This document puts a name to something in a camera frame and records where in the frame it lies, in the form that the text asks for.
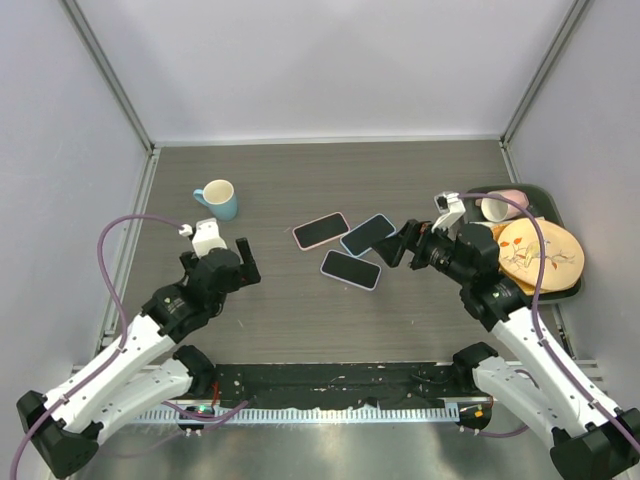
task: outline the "black screen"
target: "black screen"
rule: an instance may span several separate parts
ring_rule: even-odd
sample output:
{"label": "black screen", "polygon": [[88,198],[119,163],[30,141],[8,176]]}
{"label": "black screen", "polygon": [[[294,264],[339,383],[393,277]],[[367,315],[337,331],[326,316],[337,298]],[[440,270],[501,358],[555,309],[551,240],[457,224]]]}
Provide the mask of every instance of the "black screen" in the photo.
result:
{"label": "black screen", "polygon": [[394,231],[395,227],[389,223],[389,220],[384,215],[378,214],[342,237],[342,244],[352,255],[358,257],[369,250],[374,243],[384,240]]}
{"label": "black screen", "polygon": [[367,290],[375,288],[380,275],[380,266],[335,250],[327,253],[320,269],[326,275],[360,285]]}
{"label": "black screen", "polygon": [[339,237],[348,231],[349,225],[345,222],[342,214],[332,213],[327,217],[296,227],[293,234],[298,239],[300,248],[309,248]]}

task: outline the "plate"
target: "plate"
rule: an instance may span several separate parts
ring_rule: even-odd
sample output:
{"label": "plate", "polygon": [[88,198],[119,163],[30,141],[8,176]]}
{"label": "plate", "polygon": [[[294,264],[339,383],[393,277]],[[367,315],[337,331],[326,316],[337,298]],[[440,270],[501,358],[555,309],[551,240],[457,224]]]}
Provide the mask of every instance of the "plate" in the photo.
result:
{"label": "plate", "polygon": [[[584,270],[584,251],[576,238],[564,228],[539,220],[545,240],[546,259],[542,288],[559,292],[571,288]],[[500,266],[510,276],[529,285],[538,281],[540,243],[527,218],[509,224],[500,234]]]}

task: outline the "pink smartphone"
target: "pink smartphone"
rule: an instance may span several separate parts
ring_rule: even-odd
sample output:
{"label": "pink smartphone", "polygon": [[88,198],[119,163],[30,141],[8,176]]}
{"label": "pink smartphone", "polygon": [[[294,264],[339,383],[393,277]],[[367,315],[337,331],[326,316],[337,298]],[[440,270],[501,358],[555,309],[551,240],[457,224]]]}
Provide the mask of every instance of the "pink smartphone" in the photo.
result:
{"label": "pink smartphone", "polygon": [[293,229],[293,238],[300,250],[311,250],[318,245],[330,242],[349,231],[349,225],[340,212],[317,218]]}

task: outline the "white backdrop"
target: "white backdrop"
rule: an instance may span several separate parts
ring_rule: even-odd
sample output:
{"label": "white backdrop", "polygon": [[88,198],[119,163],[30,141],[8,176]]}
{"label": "white backdrop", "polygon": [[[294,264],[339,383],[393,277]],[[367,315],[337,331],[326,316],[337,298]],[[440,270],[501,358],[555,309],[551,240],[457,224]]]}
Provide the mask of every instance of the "white backdrop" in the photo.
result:
{"label": "white backdrop", "polygon": [[[15,403],[93,355],[107,290],[101,228],[132,208],[145,153],[51,0],[0,2],[0,475],[22,438]],[[108,239],[115,257],[118,231]],[[28,447],[18,478],[36,473]]]}
{"label": "white backdrop", "polygon": [[503,133],[571,0],[81,0],[160,142]]}
{"label": "white backdrop", "polygon": [[584,292],[563,317],[625,408],[640,407],[638,18],[637,0],[593,2],[513,144],[523,181],[553,194],[584,246]]}

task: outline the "gray wood surface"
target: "gray wood surface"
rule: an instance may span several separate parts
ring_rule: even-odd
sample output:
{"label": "gray wood surface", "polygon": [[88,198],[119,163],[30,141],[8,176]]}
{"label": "gray wood surface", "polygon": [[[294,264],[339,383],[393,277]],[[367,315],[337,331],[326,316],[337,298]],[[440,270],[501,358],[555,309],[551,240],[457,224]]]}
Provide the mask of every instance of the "gray wood surface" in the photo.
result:
{"label": "gray wood surface", "polygon": [[[335,211],[352,227],[378,212],[398,228],[435,219],[436,193],[509,181],[498,142],[165,148],[147,212],[192,224],[207,218],[192,191],[216,178],[235,185],[240,206],[221,234],[233,248],[248,237],[263,281],[230,295],[223,314],[187,338],[212,361],[447,361],[479,341],[512,358],[442,274],[383,265],[378,288],[367,292],[320,274],[327,250],[341,250],[337,241],[302,252],[291,233]],[[182,276],[178,256],[189,247],[171,228],[144,223],[125,296],[130,314]],[[364,258],[382,264],[373,252]]]}

